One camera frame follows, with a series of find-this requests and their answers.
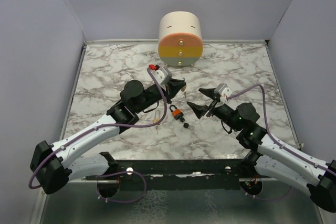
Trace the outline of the black-headed keys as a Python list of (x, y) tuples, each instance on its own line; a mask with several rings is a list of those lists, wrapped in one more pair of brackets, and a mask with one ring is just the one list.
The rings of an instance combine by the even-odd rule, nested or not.
[(189, 123), (187, 123), (186, 121), (185, 121), (185, 119), (184, 118), (180, 118), (180, 122), (183, 124), (183, 127), (185, 128), (185, 129), (192, 129), (193, 127), (189, 124)]

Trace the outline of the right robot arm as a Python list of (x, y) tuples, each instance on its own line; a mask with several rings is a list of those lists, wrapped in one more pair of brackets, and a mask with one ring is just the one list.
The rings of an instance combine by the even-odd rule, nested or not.
[(238, 132), (240, 145), (250, 151), (241, 164), (246, 177), (258, 174), (274, 178), (308, 195), (321, 209), (335, 212), (335, 161), (315, 158), (275, 137), (269, 126), (258, 125), (260, 116), (252, 103), (232, 109), (226, 104), (234, 97), (227, 85), (199, 91), (211, 98), (211, 104), (187, 105), (198, 119), (215, 116), (223, 127), (229, 127), (228, 133)]

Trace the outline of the orange black padlock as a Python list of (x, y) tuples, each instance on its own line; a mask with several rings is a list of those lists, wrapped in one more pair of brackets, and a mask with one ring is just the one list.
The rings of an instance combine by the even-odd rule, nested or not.
[(179, 120), (184, 115), (183, 112), (173, 104), (170, 105), (169, 109), (175, 120)]

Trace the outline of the small brass padlock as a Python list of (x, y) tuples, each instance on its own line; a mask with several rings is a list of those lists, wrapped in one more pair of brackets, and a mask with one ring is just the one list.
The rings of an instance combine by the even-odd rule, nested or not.
[(187, 85), (186, 85), (185, 78), (182, 78), (182, 80), (185, 82), (185, 85), (181, 88), (181, 92), (183, 93), (184, 98), (186, 98), (186, 88), (187, 88)]

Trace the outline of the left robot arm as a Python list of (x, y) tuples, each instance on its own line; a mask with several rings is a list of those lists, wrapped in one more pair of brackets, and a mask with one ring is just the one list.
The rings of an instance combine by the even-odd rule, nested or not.
[(170, 79), (161, 86), (155, 82), (144, 88), (139, 80), (126, 83), (120, 93), (120, 100), (92, 125), (64, 140), (48, 144), (42, 141), (36, 145), (30, 169), (33, 172), (29, 179), (29, 189), (42, 188), (45, 193), (52, 194), (69, 182), (75, 173), (71, 165), (82, 154), (99, 143), (122, 134), (129, 128), (139, 128), (138, 113), (143, 112), (159, 101), (164, 103), (162, 117), (145, 127), (160, 124), (167, 113), (167, 104), (186, 86), (184, 80)]

